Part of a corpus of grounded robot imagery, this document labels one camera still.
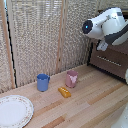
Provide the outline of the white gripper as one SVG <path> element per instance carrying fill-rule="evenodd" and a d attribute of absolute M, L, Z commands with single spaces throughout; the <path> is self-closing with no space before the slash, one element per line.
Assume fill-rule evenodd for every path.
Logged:
<path fill-rule="evenodd" d="M 105 51 L 108 47 L 108 44 L 104 40 L 99 40 L 96 46 L 97 50 Z"/>

